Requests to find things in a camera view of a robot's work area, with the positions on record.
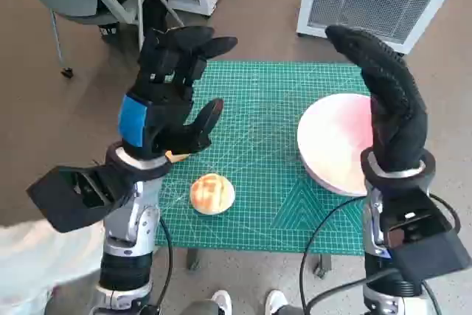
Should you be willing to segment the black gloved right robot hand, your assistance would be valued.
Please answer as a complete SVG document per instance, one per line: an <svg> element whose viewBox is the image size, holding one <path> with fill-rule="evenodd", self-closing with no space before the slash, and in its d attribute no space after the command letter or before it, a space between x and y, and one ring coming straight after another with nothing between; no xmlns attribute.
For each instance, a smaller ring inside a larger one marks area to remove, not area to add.
<svg viewBox="0 0 472 315"><path fill-rule="evenodd" d="M371 94L372 148L378 165L387 173L418 168L428 115L404 59L363 30L330 25L325 34L338 53L361 69Z"/></svg>

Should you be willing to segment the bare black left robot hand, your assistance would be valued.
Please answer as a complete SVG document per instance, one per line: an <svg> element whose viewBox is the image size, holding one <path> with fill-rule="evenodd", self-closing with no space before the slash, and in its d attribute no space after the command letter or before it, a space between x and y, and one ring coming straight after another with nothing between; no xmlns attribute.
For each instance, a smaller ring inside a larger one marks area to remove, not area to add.
<svg viewBox="0 0 472 315"><path fill-rule="evenodd" d="M122 101L119 134L122 145L136 159L155 159L166 152L192 154L208 148L223 100L210 100L193 122L193 85L207 62L236 47L233 36L215 36L207 26L150 30L139 54L139 72Z"/></svg>

